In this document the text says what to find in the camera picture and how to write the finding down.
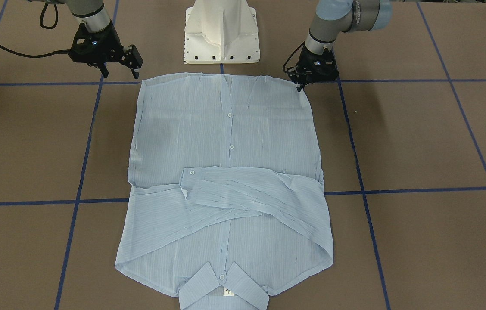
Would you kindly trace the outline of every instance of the blue joint cap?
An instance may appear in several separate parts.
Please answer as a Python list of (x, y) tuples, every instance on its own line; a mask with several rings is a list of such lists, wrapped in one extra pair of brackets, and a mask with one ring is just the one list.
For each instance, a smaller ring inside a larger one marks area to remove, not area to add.
[(343, 18), (352, 10), (352, 0), (320, 0), (316, 6), (316, 15), (323, 20)]
[(389, 24), (391, 17), (393, 17), (393, 6), (389, 0), (381, 0), (379, 3), (379, 14), (371, 30), (385, 28)]

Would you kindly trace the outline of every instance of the shirt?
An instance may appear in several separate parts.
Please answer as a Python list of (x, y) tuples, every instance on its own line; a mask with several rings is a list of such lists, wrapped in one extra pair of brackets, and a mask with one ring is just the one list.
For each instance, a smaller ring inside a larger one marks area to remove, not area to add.
[(310, 102), (272, 77), (142, 81), (115, 267), (182, 310), (265, 310), (331, 266)]

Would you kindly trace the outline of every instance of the folded shirt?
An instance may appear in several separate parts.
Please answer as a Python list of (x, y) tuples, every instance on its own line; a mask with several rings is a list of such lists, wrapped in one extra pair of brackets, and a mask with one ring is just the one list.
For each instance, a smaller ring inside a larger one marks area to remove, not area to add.
[(142, 82), (115, 267), (182, 310), (265, 310), (331, 266), (310, 102), (272, 77)]

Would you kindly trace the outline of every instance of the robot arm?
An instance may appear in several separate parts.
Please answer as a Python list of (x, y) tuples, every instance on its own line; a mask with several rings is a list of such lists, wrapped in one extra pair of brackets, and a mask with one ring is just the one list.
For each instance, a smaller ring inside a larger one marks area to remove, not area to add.
[(103, 0), (28, 0), (47, 4), (66, 4), (79, 23), (68, 55), (74, 62), (86, 63), (98, 68), (104, 77), (109, 75), (105, 67), (115, 61), (128, 67), (135, 79), (143, 64), (134, 45), (127, 48), (121, 44), (115, 26), (105, 9)]
[(306, 41), (301, 45), (299, 61), (286, 70), (288, 60), (283, 71), (298, 91), (309, 83), (335, 81), (339, 76), (333, 54), (337, 35), (384, 28), (392, 12), (389, 0), (320, 0)]

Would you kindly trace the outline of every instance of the grid pattern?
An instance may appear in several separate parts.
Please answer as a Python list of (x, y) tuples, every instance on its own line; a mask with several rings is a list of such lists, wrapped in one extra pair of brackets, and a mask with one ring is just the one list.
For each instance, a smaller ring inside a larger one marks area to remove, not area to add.
[[(115, 10), (113, 13), (113, 23), (117, 19), (117, 13), (119, 9), (119, 2), (120, 0), (115, 1)], [(4, 12), (8, 5), (8, 0), (3, 2), (0, 12), (0, 22), (3, 19)], [(377, 245), (377, 238), (375, 234), (375, 220), (372, 219), (370, 205), (368, 200), (371, 198), (371, 195), (383, 195), (383, 194), (411, 194), (411, 193), (429, 193), (429, 192), (486, 192), (486, 186), (473, 186), (473, 187), (453, 187), (453, 188), (403, 188), (403, 189), (373, 189), (373, 190), (366, 190), (364, 180), (362, 177), (362, 171), (360, 166), (359, 160), (359, 151), (357, 151), (357, 147), (355, 145), (355, 136), (353, 136), (353, 127), (351, 126), (351, 120), (349, 119), (349, 108), (347, 106), (347, 102), (345, 99), (345, 94), (343, 91), (343, 86), (345, 84), (351, 83), (448, 83), (450, 88), (452, 89), (452, 94), (455, 97), (455, 104), (458, 106), (458, 109), (461, 113), (463, 122), (466, 126), (467, 131), (469, 132), (470, 139), (474, 144), (475, 150), (479, 157), (479, 160), (482, 163), (484, 172), (486, 173), (486, 161), (485, 157), (483, 156), (483, 150), (479, 146), (477, 139), (475, 137), (475, 132), (472, 129), (469, 119), (467, 118), (466, 111), (462, 106), (460, 101), (460, 96), (458, 96), (458, 92), (456, 91), (455, 83), (457, 82), (469, 82), (469, 83), (486, 83), (486, 79), (452, 79), (450, 73), (446, 67), (446, 63), (442, 58), (441, 51), (436, 43), (435, 37), (430, 29), (430, 24), (428, 18), (424, 14), (422, 10), (422, 4), (417, 3), (417, 10), (420, 13), (420, 16), (424, 22), (424, 26), (428, 32), (432, 45), (436, 51), (436, 55), (440, 60), (440, 64), (444, 70), (444, 74), (446, 78), (438, 78), (438, 79), (338, 79), (336, 82), (332, 83), (333, 87), (336, 88), (338, 91), (342, 109), (345, 116), (345, 121), (348, 127), (348, 139), (350, 141), (350, 145), (352, 148), (352, 152), (354, 155), (355, 160), (355, 170), (357, 173), (357, 178), (359, 181), (359, 190), (340, 190), (340, 191), (331, 191), (325, 192), (326, 196), (346, 196), (346, 195), (358, 195), (361, 196), (363, 207), (365, 211), (365, 216), (367, 219), (367, 224), (369, 227), (369, 233), (371, 237), (371, 245), (373, 247), (373, 252), (375, 255), (375, 261), (377, 263), (377, 270), (379, 273), (379, 279), (381, 283), (381, 288), (383, 290), (383, 298), (385, 302), (385, 307), (387, 310), (391, 309), (391, 292), (390, 289), (387, 288), (387, 284), (385, 281), (385, 273), (383, 272), (383, 253), (380, 252), (378, 245)], [(224, 73), (225, 67), (224, 65), (219, 65), (220, 73)], [(133, 81), (118, 81), (118, 82), (111, 82), (111, 81), (104, 81), (103, 77), (96, 82), (27, 82), (27, 83), (0, 83), (0, 87), (38, 87), (38, 86), (97, 86), (97, 95), (95, 98), (95, 104), (93, 107), (92, 118), (89, 126), (89, 132), (87, 136), (87, 143), (84, 153), (84, 160), (81, 165), (80, 171), (80, 181), (78, 185), (78, 189), (76, 192), (76, 198), (70, 200), (39, 200), (39, 201), (0, 201), (0, 206), (29, 206), (29, 205), (74, 205), (72, 210), (72, 218), (70, 222), (69, 234), (66, 242), (66, 249), (64, 251), (64, 259), (62, 263), (62, 269), (60, 273), (60, 280), (58, 283), (58, 289), (56, 294), (56, 302), (54, 309), (60, 309), (61, 300), (62, 300), (62, 292), (65, 282), (65, 274), (69, 267), (69, 257), (70, 257), (70, 250), (72, 247), (72, 238), (75, 232), (75, 224), (77, 221), (77, 215), (79, 213), (79, 206), (81, 204), (112, 204), (116, 202), (126, 203), (128, 198), (120, 197), (120, 198), (82, 198), (83, 197), (83, 186), (85, 180), (85, 174), (87, 170), (87, 164), (89, 161), (90, 156), (90, 149), (92, 146), (92, 138), (93, 138), (93, 126), (96, 121), (97, 111), (99, 110), (100, 100), (102, 99), (102, 90), (103, 86), (107, 85), (136, 85), (139, 84), (138, 82)]]

